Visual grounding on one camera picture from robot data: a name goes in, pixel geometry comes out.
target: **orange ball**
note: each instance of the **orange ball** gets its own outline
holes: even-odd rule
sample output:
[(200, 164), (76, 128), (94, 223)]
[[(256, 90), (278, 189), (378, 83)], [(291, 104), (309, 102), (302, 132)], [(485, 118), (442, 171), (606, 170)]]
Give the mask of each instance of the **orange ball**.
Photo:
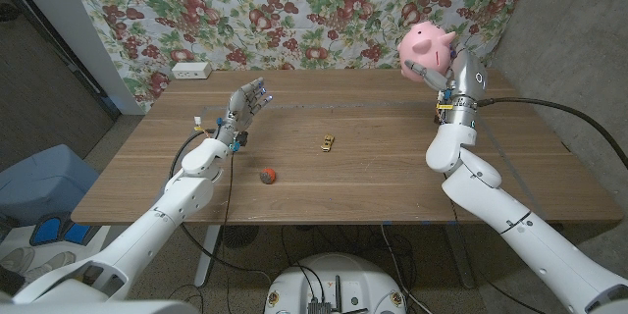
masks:
[(259, 174), (259, 178), (262, 180), (262, 183), (271, 184), (275, 181), (275, 171), (270, 168), (266, 168)]

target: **pig ear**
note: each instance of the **pig ear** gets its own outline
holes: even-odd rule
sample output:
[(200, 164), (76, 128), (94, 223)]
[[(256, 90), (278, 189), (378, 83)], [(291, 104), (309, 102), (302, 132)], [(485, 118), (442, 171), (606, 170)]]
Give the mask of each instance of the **pig ear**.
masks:
[(412, 51), (417, 54), (425, 54), (428, 52), (428, 50), (430, 50), (431, 46), (432, 46), (432, 40), (430, 39), (421, 40), (420, 42), (412, 46)]
[(449, 32), (445, 35), (441, 35), (439, 37), (439, 40), (441, 41), (442, 44), (449, 45), (453, 41), (454, 38), (455, 38), (455, 32)]

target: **curtain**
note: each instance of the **curtain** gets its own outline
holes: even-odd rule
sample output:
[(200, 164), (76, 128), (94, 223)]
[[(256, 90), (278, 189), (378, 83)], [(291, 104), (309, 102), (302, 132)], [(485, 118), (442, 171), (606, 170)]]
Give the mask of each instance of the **curtain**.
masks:
[(177, 62), (214, 70), (390, 69), (416, 23), (455, 31), (483, 59), (518, 0), (82, 0), (118, 69), (148, 111)]

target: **blue chair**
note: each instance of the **blue chair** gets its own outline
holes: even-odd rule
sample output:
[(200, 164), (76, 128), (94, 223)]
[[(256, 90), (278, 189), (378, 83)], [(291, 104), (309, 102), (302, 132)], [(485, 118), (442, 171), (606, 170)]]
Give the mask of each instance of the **blue chair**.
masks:
[(48, 148), (0, 173), (0, 215), (24, 227), (72, 212), (96, 179), (98, 173), (68, 146)]

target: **pink pig toy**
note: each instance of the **pink pig toy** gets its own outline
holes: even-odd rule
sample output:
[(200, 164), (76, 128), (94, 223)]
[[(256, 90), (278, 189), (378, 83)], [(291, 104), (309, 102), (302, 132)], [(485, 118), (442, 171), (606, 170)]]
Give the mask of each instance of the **pink pig toy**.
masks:
[(445, 33), (429, 21), (412, 26), (396, 47), (401, 59), (401, 74), (408, 79), (423, 81), (423, 77), (403, 65), (409, 59), (445, 75), (451, 61), (449, 44), (454, 38), (455, 32)]

